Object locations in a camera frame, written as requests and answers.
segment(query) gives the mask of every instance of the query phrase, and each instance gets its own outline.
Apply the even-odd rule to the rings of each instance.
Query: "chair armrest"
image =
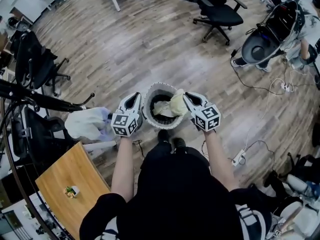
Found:
[[[248,7],[243,3],[241,2],[240,0],[234,0],[236,2],[236,6],[234,8],[234,11],[238,11],[238,9],[240,8],[240,6],[244,9],[248,9]]]
[[[209,0],[200,0],[205,6],[213,7],[214,5]]]

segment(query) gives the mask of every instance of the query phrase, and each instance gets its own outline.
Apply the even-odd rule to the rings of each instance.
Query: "wooden floor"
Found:
[[[260,142],[248,150],[245,165],[235,169],[241,184],[247,186],[261,183],[272,167],[277,171],[283,168],[288,152],[315,152],[311,133],[319,91],[315,86],[303,85],[294,93],[271,94],[268,112],[260,121],[268,92],[243,86],[229,60],[232,50],[246,39],[245,32],[263,20],[266,8],[259,0],[241,1],[248,9],[239,10],[244,24],[226,30],[230,46],[225,46],[225,39],[217,31],[208,43],[202,43],[209,26],[193,24],[193,18],[200,14],[199,7],[184,0],[118,0],[120,12],[116,12],[111,0],[67,0],[57,10],[45,12],[33,29],[41,43],[60,59],[70,59],[68,66],[61,69],[71,75],[71,81],[61,86],[61,98],[67,101],[80,103],[94,92],[96,97],[89,106],[114,110],[126,95],[144,93],[155,82],[204,94],[222,114],[217,133],[229,158],[245,148],[247,132],[254,125],[248,146],[264,140],[275,151],[275,157]],[[233,0],[228,4],[235,6]],[[272,62],[271,73],[254,66],[238,72],[248,85],[268,89],[275,78],[284,78],[282,61]],[[286,70],[287,81],[290,71],[291,68]],[[292,75],[295,85],[313,83],[310,75]],[[281,92],[280,81],[272,90]],[[144,154],[155,145],[157,132],[145,122],[135,136],[142,140]],[[204,140],[188,118],[174,134],[198,150]],[[116,152],[110,151],[94,160],[108,183],[115,158]],[[135,148],[136,178],[142,160]]]

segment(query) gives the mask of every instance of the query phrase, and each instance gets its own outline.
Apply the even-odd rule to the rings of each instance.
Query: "desk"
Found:
[[[65,229],[79,238],[81,222],[97,199],[110,188],[79,142],[60,157],[35,181],[50,209]],[[77,186],[76,198],[64,194],[67,186]]]

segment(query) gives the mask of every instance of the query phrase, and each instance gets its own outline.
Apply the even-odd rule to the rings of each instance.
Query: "black shirt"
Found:
[[[270,212],[250,189],[229,192],[200,159],[172,154],[141,170],[137,194],[128,203],[115,193],[102,195],[83,219],[80,239],[94,240],[116,217],[120,240],[241,240],[235,204],[251,207],[250,202],[268,224]]]

